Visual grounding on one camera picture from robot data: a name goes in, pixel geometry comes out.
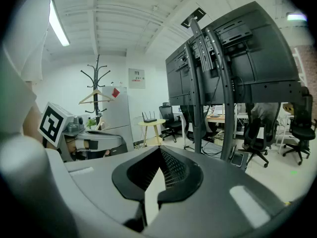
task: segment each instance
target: ceiling beam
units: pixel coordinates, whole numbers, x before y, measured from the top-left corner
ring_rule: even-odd
[[[147,52],[150,48],[150,46],[152,45],[153,41],[157,38],[157,36],[162,32],[163,28],[166,27],[170,27],[171,25],[171,21],[173,19],[173,17],[180,11],[180,9],[186,5],[190,0],[183,0],[177,7],[176,9],[171,12],[171,14],[166,18],[166,20],[163,22],[163,24],[158,28],[158,30],[156,31],[156,33],[154,34],[154,36],[152,37],[152,39],[150,40],[148,46],[145,49],[145,52]]]
[[[96,8],[97,0],[88,0],[87,5],[91,9]],[[97,41],[96,12],[94,10],[89,10],[87,13],[88,13],[91,44],[93,46],[94,54],[97,57],[98,41]]]

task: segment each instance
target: person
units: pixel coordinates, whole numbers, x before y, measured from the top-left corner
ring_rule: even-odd
[[[0,132],[16,133],[23,127],[24,135],[41,143],[43,137],[38,132],[41,112],[35,102],[32,81],[42,80],[42,52],[49,26],[50,1],[19,0],[0,50],[1,92],[7,107],[2,111],[5,119],[0,122]],[[68,141],[69,152],[74,152],[74,140]],[[46,147],[54,149],[50,143]]]
[[[258,128],[261,123],[266,124],[266,130],[264,131],[264,136],[266,138],[272,136],[272,126],[275,121],[276,114],[278,112],[278,103],[256,103],[256,104],[246,104],[246,111],[249,116],[249,137],[258,133]],[[250,143],[246,138],[244,139],[244,143],[242,147],[244,149],[250,148]]]

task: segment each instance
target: coat rack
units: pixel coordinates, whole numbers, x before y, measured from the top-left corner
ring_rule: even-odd
[[[104,77],[105,75],[107,75],[109,72],[110,72],[110,70],[108,71],[108,72],[106,72],[104,75],[102,75],[99,79],[98,79],[98,72],[99,72],[99,70],[101,69],[101,68],[104,68],[104,67],[107,67],[107,65],[105,65],[105,66],[100,66],[100,67],[98,67],[98,64],[99,64],[99,54],[98,54],[98,57],[97,57],[97,61],[96,61],[96,67],[93,67],[92,65],[87,65],[87,66],[90,66],[90,67],[92,67],[93,69],[94,69],[94,79],[92,79],[91,78],[91,76],[89,76],[87,73],[85,73],[83,70],[81,70],[80,72],[82,72],[82,73],[84,73],[86,76],[88,76],[90,79],[91,79],[91,81],[93,82],[93,85],[92,86],[87,86],[87,87],[93,87],[93,90],[97,90],[98,89],[98,87],[103,87],[104,85],[99,85],[99,81],[101,80],[101,78],[102,77]],[[103,111],[105,111],[106,109],[104,109],[104,110],[99,110],[99,107],[98,107],[98,94],[96,93],[96,94],[94,94],[94,101],[93,101],[93,103],[94,103],[94,110],[92,111],[92,112],[90,112],[90,111],[87,111],[87,110],[85,110],[85,112],[87,112],[87,113],[93,113],[93,112],[96,112],[96,115],[98,116],[98,114],[99,114],[99,112],[103,112]]]

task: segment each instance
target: fluorescent light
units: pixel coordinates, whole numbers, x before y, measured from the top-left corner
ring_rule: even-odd
[[[57,13],[56,13],[56,9],[55,9],[55,6],[54,6],[54,3],[53,1],[51,0],[51,3],[50,3],[50,8],[51,8],[51,11],[50,11],[50,24],[56,34],[56,36],[58,37],[60,43],[65,47],[65,46],[69,46],[69,41],[68,41],[68,38],[66,37],[65,33],[64,33],[64,30],[60,24],[60,21],[59,21],[59,18],[57,16]]]
[[[305,15],[302,14],[288,14],[287,20],[304,20],[307,21],[307,18]]]

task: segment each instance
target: poster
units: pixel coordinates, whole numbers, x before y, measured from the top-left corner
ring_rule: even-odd
[[[129,69],[129,88],[145,88],[145,73],[143,69]]]

